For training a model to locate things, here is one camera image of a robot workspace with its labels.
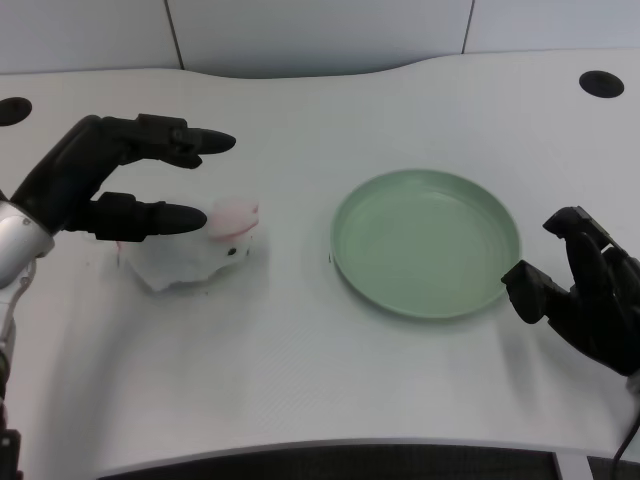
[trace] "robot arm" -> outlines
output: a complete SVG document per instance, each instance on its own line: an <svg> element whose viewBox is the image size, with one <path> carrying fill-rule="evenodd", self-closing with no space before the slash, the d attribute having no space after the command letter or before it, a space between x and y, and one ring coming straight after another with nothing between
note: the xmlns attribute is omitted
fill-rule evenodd
<svg viewBox="0 0 640 480"><path fill-rule="evenodd" d="M521 260L503 278L525 322L543 316L574 348L625 377L640 372L640 263L580 207L543 226L564 239L575 285L569 292Z"/></svg>
<svg viewBox="0 0 640 480"><path fill-rule="evenodd" d="M20 436L6 430L3 403L16 335L13 310L33 281L36 259L51 251L61 230L141 242L147 235L203 227L206 215L191 207L142 203L124 193L91 198L120 165L148 158L193 169L202 163L199 154L222 153L235 143L224 133L188 128L179 118L88 116L36 165L10 200L0 192L0 480L19 478Z"/></svg>

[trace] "pink rabbit ear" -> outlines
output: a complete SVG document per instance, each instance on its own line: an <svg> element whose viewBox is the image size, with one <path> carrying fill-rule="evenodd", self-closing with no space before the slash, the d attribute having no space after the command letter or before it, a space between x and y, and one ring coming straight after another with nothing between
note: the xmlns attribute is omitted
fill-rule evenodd
<svg viewBox="0 0 640 480"><path fill-rule="evenodd" d="M209 215L209 236L228 241L247 233L258 224L258 202L243 198L223 198L213 204Z"/></svg>

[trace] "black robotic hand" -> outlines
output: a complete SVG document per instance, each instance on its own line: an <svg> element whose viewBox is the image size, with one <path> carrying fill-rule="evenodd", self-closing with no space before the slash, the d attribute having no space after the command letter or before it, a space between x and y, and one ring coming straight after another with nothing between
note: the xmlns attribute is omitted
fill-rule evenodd
<svg viewBox="0 0 640 480"><path fill-rule="evenodd" d="M119 165L148 158L193 169L202 163L199 154L225 152L235 143L224 133L188 128L179 118L88 116L31 171L11 203L52 236L83 230L100 240L140 242L147 235L197 230L207 218L190 207L144 204L122 193L105 193L97 201L91 197Z"/></svg>
<svg viewBox="0 0 640 480"><path fill-rule="evenodd" d="M581 207L559 210L543 225L564 239L575 285L566 292L521 260L503 278L520 318L543 316L573 347L620 375L640 370L640 263Z"/></svg>

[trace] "white wall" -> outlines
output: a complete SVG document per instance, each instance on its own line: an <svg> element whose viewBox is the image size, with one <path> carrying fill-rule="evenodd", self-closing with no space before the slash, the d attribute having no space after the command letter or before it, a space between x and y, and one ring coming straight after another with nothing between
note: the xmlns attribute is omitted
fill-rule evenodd
<svg viewBox="0 0 640 480"><path fill-rule="evenodd" d="M162 0L0 0L0 73L179 68Z"/></svg>
<svg viewBox="0 0 640 480"><path fill-rule="evenodd" d="M169 0L185 68L335 75L463 51L472 0ZM465 53L640 47L640 0L475 0ZM0 73L179 68L164 0L0 0Z"/></svg>
<svg viewBox="0 0 640 480"><path fill-rule="evenodd" d="M184 66L232 77L373 72L462 52L471 0L170 0Z"/></svg>
<svg viewBox="0 0 640 480"><path fill-rule="evenodd" d="M640 47L640 0L476 0L465 53Z"/></svg>

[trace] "table surface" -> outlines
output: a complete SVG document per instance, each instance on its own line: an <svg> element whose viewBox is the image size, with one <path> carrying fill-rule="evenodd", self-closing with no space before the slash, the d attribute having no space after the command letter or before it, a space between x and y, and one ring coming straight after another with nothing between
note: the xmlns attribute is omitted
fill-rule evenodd
<svg viewBox="0 0 640 480"><path fill-rule="evenodd" d="M624 94L586 94L588 70ZM184 117L237 146L197 171L154 161L103 190L145 201L251 195L248 261L150 295L112 243L62 233L16 310L7 404L32 479L85 478L236 448L397 441L612 455L633 414L624 379L506 297L452 322L354 295L329 263L332 214L405 168L469 178L512 212L524 257L568 287L541 225L581 205L640 253L640 50L438 58L349 77L237 80L171 70L0 77L33 113L0 128L5 193L81 117ZM631 455L640 458L640 445Z"/></svg>

